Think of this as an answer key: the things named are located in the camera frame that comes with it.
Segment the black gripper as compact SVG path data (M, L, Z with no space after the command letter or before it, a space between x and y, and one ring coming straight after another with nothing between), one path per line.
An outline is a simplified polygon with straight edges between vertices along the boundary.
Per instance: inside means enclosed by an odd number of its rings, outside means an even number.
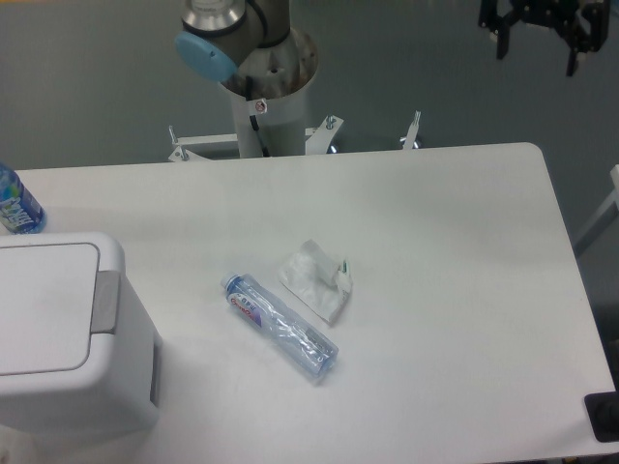
M496 59L509 51L510 30L517 22L558 31L570 50L566 76L578 68L580 53L598 52L608 37L609 1L481 1L478 25L496 38Z

